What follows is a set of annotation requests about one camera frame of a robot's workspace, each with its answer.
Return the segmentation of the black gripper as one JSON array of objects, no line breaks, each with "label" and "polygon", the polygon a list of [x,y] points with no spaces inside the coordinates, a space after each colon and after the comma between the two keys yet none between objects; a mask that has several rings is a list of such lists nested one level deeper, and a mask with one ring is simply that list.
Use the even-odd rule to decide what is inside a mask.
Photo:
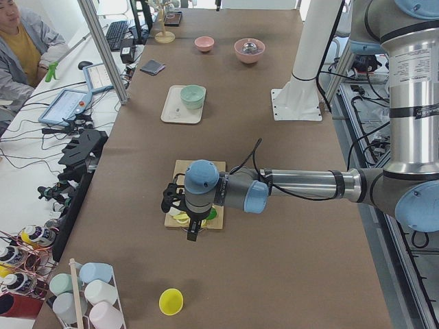
[{"label": "black gripper", "polygon": [[161,202],[161,210],[163,213],[169,213],[171,208],[187,212],[185,194],[182,190],[180,190],[183,188],[183,185],[177,184],[180,176],[184,176],[184,174],[177,173],[173,180],[167,185],[167,188],[163,191],[163,198]]}]

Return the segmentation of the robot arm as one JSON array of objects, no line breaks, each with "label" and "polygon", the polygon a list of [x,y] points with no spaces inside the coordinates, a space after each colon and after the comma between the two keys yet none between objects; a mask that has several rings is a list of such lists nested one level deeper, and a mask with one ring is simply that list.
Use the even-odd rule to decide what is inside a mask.
[{"label": "robot arm", "polygon": [[213,205],[260,213],[271,195],[368,204],[418,232],[438,230],[438,2],[355,1],[351,48],[389,56],[390,161],[341,171],[249,169],[221,172],[208,160],[171,182],[161,208],[184,211],[196,239]]}]

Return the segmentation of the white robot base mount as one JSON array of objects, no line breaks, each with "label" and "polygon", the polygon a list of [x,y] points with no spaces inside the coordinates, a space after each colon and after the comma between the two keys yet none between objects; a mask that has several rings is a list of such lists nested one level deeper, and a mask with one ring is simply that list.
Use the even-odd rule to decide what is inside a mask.
[{"label": "white robot base mount", "polygon": [[322,120],[318,72],[342,8],[342,1],[310,2],[291,78],[282,89],[272,90],[272,111],[276,121]]}]

